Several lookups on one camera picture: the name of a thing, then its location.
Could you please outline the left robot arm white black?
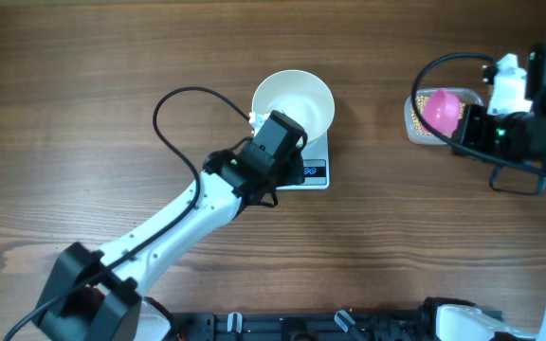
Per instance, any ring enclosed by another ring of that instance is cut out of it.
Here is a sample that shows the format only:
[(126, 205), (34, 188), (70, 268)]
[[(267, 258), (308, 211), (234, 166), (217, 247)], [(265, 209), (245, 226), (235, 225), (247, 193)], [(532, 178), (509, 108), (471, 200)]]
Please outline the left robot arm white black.
[(152, 218), (90, 251), (79, 242), (56, 259), (31, 322), (52, 340), (160, 340), (172, 328), (147, 295), (158, 279), (213, 230), (278, 187), (304, 180), (304, 122), (272, 111), (253, 136), (211, 153), (193, 182)]

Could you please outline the pink plastic measuring scoop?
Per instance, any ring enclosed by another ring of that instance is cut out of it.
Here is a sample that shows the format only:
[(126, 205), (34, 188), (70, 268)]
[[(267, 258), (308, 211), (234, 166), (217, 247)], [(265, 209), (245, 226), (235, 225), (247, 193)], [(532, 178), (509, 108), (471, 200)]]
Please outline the pink plastic measuring scoop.
[(446, 89), (437, 90), (428, 98), (421, 114), (434, 130), (451, 136), (458, 127), (462, 103), (454, 93)]

